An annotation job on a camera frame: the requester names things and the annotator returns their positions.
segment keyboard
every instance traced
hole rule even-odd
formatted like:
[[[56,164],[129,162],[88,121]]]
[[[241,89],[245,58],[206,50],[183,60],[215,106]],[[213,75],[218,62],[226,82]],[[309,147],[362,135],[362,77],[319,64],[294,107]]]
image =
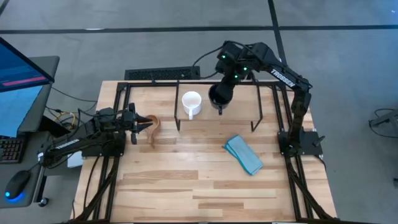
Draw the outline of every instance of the keyboard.
[[[125,80],[198,80],[200,68],[193,68],[195,74],[191,74],[191,67],[151,68],[126,70]]]
[[[20,163],[26,148],[25,136],[0,136],[0,164]]]

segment monitor screen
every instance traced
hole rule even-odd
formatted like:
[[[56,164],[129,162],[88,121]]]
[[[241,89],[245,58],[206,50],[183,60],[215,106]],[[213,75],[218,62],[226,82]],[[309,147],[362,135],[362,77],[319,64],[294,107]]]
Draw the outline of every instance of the monitor screen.
[[[0,92],[44,85],[53,78],[0,38]]]

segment concrete floor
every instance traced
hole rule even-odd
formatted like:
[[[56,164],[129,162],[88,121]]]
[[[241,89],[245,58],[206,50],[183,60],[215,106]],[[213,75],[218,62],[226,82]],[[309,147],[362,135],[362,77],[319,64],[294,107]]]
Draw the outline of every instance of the concrete floor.
[[[280,26],[398,24],[398,1],[393,0],[274,2]],[[0,30],[271,25],[266,0],[10,0],[0,17]],[[396,223],[398,189],[392,179],[398,177],[398,140],[373,134],[368,120],[375,117],[375,109],[398,107],[398,30],[282,31],[281,35],[289,66],[314,86],[311,111],[318,132],[326,136],[322,146],[338,216]],[[54,86],[86,99],[98,97],[103,80],[122,80],[125,69],[188,66],[226,39],[262,41],[277,53],[273,31],[1,37],[30,57],[60,56]],[[215,63],[211,56],[201,61],[202,75],[212,73]],[[47,105],[72,111],[91,106],[57,92],[51,92]],[[394,134],[388,126],[377,130]],[[1,223],[67,220],[78,176],[75,169],[50,177],[45,195],[53,200],[48,206],[0,210]]]

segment white mug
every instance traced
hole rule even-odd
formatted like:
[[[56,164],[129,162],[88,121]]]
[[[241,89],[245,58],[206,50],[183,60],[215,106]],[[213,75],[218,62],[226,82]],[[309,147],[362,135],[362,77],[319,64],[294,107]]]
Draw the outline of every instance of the white mug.
[[[201,109],[201,96],[195,91],[186,92],[182,96],[182,105],[184,106],[184,111],[189,115],[189,119],[193,119],[193,115],[200,112]]]

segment blue cloth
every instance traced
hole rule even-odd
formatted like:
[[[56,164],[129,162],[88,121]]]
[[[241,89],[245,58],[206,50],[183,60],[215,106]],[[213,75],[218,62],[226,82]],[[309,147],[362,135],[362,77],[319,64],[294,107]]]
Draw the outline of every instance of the blue cloth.
[[[0,93],[0,135],[16,137],[17,130],[42,86]]]
[[[232,156],[237,158],[243,169],[250,175],[256,174],[262,167],[261,160],[253,150],[243,141],[242,137],[236,135],[229,139],[223,146]]]

